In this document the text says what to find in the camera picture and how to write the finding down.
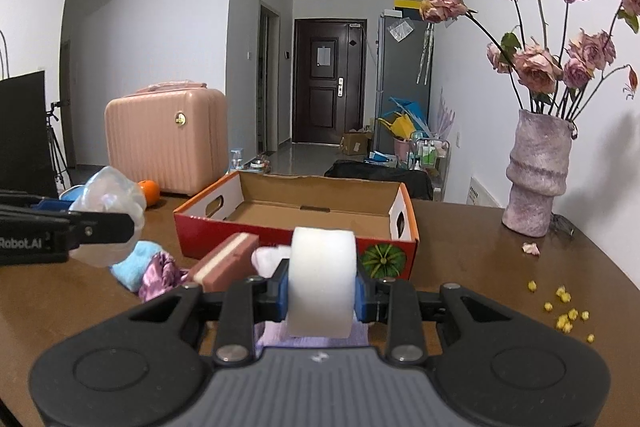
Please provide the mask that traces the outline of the translucent iridescent bag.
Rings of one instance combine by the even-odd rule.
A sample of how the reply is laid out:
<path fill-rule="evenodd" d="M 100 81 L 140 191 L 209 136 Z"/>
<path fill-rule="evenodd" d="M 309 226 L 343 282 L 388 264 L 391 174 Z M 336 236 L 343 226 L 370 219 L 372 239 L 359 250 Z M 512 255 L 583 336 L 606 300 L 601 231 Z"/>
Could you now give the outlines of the translucent iridescent bag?
<path fill-rule="evenodd" d="M 106 268 L 126 259 L 140 239 L 146 202 L 139 185 L 119 170 L 107 166 L 85 184 L 82 195 L 72 202 L 72 211 L 127 213 L 134 221 L 134 236 L 126 244 L 82 245 L 70 257 L 96 268 Z"/>

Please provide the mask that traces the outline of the black eyeglasses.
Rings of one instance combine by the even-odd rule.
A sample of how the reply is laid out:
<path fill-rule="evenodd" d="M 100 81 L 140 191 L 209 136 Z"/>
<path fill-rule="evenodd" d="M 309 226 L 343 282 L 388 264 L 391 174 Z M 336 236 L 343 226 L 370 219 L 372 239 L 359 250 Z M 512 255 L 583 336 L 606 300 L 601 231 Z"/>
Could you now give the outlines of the black eyeglasses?
<path fill-rule="evenodd" d="M 557 213 L 551 213 L 549 230 L 551 232 L 564 234 L 568 237 L 573 237 L 576 232 L 576 227 L 573 222 L 568 220 L 567 217 L 558 215 Z"/>

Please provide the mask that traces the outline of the cluttered utility cart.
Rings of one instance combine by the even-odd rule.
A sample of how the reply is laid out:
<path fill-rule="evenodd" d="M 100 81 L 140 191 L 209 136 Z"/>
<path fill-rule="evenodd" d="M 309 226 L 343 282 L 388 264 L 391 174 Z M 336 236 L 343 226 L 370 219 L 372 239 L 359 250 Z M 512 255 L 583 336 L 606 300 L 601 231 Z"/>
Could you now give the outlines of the cluttered utility cart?
<path fill-rule="evenodd" d="M 415 131 L 407 140 L 397 136 L 378 139 L 381 146 L 366 157 L 369 164 L 421 171 L 430 179 L 435 202 L 444 200 L 450 164 L 450 144 L 432 138 L 425 131 Z"/>

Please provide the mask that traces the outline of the white foam roll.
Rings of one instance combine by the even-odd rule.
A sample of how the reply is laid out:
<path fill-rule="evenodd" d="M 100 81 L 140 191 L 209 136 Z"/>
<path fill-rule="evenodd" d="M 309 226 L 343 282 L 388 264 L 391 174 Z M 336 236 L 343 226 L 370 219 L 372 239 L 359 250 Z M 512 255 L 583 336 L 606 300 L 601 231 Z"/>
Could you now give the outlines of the white foam roll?
<path fill-rule="evenodd" d="M 355 315 L 354 233 L 297 228 L 288 260 L 288 333 L 293 337 L 347 338 Z"/>

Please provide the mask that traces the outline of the brown cardboard carton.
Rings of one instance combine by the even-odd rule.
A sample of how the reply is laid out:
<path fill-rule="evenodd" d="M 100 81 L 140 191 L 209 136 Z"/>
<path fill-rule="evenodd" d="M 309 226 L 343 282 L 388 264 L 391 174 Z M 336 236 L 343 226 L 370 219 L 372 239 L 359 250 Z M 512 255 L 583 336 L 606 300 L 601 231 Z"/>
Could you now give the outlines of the brown cardboard carton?
<path fill-rule="evenodd" d="M 347 156 L 368 156 L 372 136 L 369 131 L 345 132 L 340 142 L 340 150 Z"/>

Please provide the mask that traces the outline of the black chair back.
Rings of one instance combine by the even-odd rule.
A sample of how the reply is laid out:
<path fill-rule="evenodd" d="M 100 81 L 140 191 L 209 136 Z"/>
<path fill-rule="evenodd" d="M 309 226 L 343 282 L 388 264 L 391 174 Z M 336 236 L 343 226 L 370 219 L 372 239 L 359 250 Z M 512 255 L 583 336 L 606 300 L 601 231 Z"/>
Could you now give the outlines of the black chair back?
<path fill-rule="evenodd" d="M 334 179 L 403 183 L 412 199 L 433 200 L 434 186 L 425 172 L 397 167 L 384 167 L 364 161 L 339 159 L 326 170 L 324 176 Z"/>

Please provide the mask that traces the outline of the pink layered sponge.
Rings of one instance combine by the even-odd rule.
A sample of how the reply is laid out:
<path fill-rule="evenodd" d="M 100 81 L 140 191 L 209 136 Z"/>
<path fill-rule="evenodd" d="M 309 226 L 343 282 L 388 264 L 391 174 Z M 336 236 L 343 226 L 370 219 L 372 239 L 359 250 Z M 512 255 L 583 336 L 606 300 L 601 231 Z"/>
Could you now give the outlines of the pink layered sponge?
<path fill-rule="evenodd" d="M 235 233 L 201 259 L 186 276 L 203 291 L 226 291 L 233 282 L 256 274 L 252 254 L 259 246 L 259 237 L 246 232 Z"/>

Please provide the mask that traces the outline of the grey refrigerator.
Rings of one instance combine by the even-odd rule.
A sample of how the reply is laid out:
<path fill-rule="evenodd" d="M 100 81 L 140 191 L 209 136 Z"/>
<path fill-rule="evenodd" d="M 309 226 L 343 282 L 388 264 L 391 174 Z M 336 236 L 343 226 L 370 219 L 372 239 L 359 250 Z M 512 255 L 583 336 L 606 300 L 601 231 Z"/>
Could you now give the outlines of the grey refrigerator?
<path fill-rule="evenodd" d="M 378 75 L 374 117 L 392 121 L 399 107 L 390 98 L 416 102 L 426 116 L 430 86 L 426 83 L 427 22 L 417 9 L 385 11 L 378 19 Z"/>

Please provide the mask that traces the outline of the dark brown entrance door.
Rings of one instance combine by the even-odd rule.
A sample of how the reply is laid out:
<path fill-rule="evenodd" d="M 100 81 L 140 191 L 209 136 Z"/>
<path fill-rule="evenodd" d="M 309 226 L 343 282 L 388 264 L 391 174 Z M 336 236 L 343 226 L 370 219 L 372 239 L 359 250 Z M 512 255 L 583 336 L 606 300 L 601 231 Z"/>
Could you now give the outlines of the dark brown entrance door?
<path fill-rule="evenodd" d="M 294 24 L 292 140 L 336 145 L 363 122 L 365 20 L 299 18 Z"/>

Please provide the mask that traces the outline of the yellow flower bits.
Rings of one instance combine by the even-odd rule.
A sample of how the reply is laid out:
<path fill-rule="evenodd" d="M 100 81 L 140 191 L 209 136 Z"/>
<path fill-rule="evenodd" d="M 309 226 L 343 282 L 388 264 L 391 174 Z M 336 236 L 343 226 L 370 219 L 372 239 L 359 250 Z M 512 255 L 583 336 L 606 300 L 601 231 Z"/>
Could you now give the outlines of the yellow flower bits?
<path fill-rule="evenodd" d="M 533 318 L 563 335 L 580 338 L 587 345 L 598 339 L 592 328 L 589 309 L 580 307 L 578 299 L 565 284 L 546 286 L 541 281 L 526 282 L 526 293 Z"/>

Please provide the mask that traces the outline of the black monitor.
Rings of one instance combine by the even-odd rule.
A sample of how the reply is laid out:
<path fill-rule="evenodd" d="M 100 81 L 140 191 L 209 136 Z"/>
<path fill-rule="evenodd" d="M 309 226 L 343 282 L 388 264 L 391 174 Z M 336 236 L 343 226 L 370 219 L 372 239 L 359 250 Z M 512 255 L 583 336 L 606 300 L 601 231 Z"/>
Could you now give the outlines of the black monitor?
<path fill-rule="evenodd" d="M 0 89 L 2 190 L 58 196 L 49 153 L 44 72 L 2 80 Z"/>

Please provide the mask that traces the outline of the red cardboard box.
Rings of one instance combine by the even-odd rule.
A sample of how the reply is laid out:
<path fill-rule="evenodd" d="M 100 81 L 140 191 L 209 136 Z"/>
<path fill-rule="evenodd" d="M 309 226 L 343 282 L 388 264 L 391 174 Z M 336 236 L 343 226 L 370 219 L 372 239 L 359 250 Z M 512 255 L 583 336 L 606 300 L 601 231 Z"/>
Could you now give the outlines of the red cardboard box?
<path fill-rule="evenodd" d="M 288 245 L 297 227 L 346 230 L 370 277 L 408 280 L 420 242 L 405 184 L 233 171 L 174 211 L 183 256 L 202 259 L 246 232 Z"/>

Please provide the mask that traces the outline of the purple textured vase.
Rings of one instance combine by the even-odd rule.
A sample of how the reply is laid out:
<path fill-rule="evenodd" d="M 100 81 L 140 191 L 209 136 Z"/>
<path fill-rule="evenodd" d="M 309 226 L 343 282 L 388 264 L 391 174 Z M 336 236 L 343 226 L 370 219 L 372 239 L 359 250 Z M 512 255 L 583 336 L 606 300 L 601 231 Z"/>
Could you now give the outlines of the purple textured vase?
<path fill-rule="evenodd" d="M 555 197 L 566 191 L 574 126 L 546 114 L 518 112 L 506 177 L 511 182 L 502 223 L 528 237 L 545 236 Z"/>

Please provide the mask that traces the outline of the pink suitcase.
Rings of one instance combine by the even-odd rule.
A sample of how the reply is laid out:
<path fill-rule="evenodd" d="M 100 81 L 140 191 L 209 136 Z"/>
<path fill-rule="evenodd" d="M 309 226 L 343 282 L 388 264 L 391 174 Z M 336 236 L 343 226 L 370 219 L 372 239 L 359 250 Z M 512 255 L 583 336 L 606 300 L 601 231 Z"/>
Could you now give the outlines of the pink suitcase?
<path fill-rule="evenodd" d="M 204 82 L 168 81 L 104 110 L 108 165 L 163 192 L 194 195 L 228 169 L 226 97 Z"/>

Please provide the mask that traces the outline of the light blue fluffy towel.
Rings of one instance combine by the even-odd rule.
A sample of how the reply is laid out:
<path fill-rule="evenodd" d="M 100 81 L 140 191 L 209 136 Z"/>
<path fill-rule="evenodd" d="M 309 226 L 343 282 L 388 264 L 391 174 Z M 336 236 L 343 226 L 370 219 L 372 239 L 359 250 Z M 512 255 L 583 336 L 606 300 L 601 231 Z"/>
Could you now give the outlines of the light blue fluffy towel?
<path fill-rule="evenodd" d="M 152 258 L 162 250 L 162 246 L 157 243 L 139 241 L 126 259 L 111 266 L 110 272 L 130 293 L 137 293 L 142 286 L 146 268 Z"/>

